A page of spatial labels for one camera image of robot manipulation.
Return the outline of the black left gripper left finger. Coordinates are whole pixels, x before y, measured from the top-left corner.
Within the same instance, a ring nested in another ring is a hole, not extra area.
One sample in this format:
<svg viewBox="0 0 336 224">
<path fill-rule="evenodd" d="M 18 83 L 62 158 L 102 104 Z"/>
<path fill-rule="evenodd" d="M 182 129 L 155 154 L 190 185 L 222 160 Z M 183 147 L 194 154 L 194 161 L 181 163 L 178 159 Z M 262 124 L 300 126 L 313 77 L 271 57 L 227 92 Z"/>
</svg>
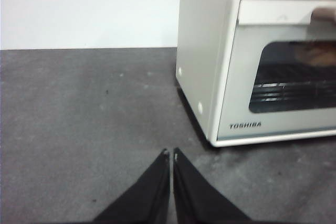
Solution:
<svg viewBox="0 0 336 224">
<path fill-rule="evenodd" d="M 138 180 L 95 223 L 166 223 L 170 198 L 170 154 L 163 149 Z"/>
</svg>

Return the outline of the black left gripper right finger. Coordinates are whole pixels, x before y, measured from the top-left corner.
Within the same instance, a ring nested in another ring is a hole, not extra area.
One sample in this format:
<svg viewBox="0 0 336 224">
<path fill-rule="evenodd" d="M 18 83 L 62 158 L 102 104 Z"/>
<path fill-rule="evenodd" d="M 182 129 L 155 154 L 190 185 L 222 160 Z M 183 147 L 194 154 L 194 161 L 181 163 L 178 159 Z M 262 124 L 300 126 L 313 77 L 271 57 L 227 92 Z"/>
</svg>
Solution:
<svg viewBox="0 0 336 224">
<path fill-rule="evenodd" d="M 248 223 L 250 218 L 216 190 L 179 149 L 173 150 L 178 223 Z"/>
</svg>

